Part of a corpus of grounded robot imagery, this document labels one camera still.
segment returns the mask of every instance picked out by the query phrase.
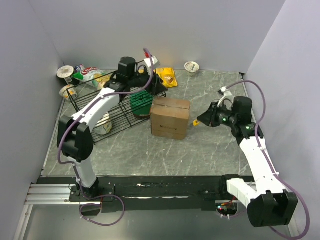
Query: yellow package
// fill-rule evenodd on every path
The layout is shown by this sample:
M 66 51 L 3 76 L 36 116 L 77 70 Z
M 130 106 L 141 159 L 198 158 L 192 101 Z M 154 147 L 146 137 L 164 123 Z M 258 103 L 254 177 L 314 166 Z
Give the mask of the yellow package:
M 144 72 L 143 69 L 139 69 L 139 73 L 143 73 L 143 72 Z M 163 85 L 165 85 L 167 88 L 173 88 L 178 86 L 175 71 L 172 67 L 156 68 L 155 72 L 163 80 Z

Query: wall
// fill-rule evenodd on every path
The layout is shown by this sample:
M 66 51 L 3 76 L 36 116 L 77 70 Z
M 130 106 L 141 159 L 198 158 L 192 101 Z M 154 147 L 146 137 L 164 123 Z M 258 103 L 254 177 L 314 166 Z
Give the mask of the wall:
M 305 198 L 311 215 L 306 240 L 319 239 L 320 188 L 320 1 L 285 2 L 246 75 L 264 90 L 266 117 L 262 122 L 267 147 L 280 176 Z M 248 85 L 256 117 L 261 96 Z M 302 231 L 306 218 L 296 215 Z
M 63 63 L 28 1 L 1 1 L 0 22 L 0 239 L 10 240 L 44 163 Z
M 246 73 L 285 0 L 30 0 L 66 64 L 115 69 L 141 60 L 162 66 Z

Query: snack bag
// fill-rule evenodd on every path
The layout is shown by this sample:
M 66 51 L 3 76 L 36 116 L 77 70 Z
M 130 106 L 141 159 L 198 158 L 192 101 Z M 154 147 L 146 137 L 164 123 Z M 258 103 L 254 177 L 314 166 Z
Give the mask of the snack bag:
M 178 86 L 175 71 L 172 67 L 157 68 L 156 73 L 163 80 L 163 85 L 165 85 L 167 88 L 173 88 Z
M 80 82 L 84 83 L 86 81 L 92 80 L 87 82 L 86 84 L 101 90 L 105 83 L 110 80 L 110 75 L 106 75 L 105 70 L 98 69 L 96 67 L 88 67 L 80 72 L 75 73 L 72 77 L 79 80 Z

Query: yellow object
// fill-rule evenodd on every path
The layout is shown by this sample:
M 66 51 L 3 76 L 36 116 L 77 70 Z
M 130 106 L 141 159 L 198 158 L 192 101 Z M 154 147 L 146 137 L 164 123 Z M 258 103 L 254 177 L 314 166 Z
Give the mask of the yellow object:
M 143 72 L 143 69 L 139 69 L 139 73 L 142 74 Z M 155 72 L 163 80 L 163 85 L 165 85 L 167 88 L 173 88 L 178 86 L 175 71 L 172 67 L 156 68 Z
M 195 127 L 195 126 L 199 125 L 200 123 L 201 122 L 196 119 L 196 120 L 193 121 L 193 126 Z

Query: table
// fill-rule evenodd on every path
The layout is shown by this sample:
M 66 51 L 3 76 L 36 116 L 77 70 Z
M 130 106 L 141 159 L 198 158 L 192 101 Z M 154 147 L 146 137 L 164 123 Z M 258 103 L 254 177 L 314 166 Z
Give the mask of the table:
M 241 81 L 237 72 L 203 70 L 189 77 L 184 70 L 176 70 L 179 86 L 169 88 L 167 97 L 190 101 L 190 127 L 184 140 L 172 140 L 151 135 L 150 120 L 95 145 L 92 166 L 97 176 L 220 176 L 239 174 L 252 176 L 245 155 L 226 126 L 210 128 L 204 124 L 191 126 L 210 103 L 218 99 L 218 90 Z M 90 86 L 77 89 L 79 96 Z M 231 89 L 234 96 L 245 96 L 243 84 Z M 76 111 L 69 102 L 61 106 L 59 116 L 71 116 Z M 57 128 L 43 166 L 42 177 L 73 177 L 71 165 L 57 162 Z

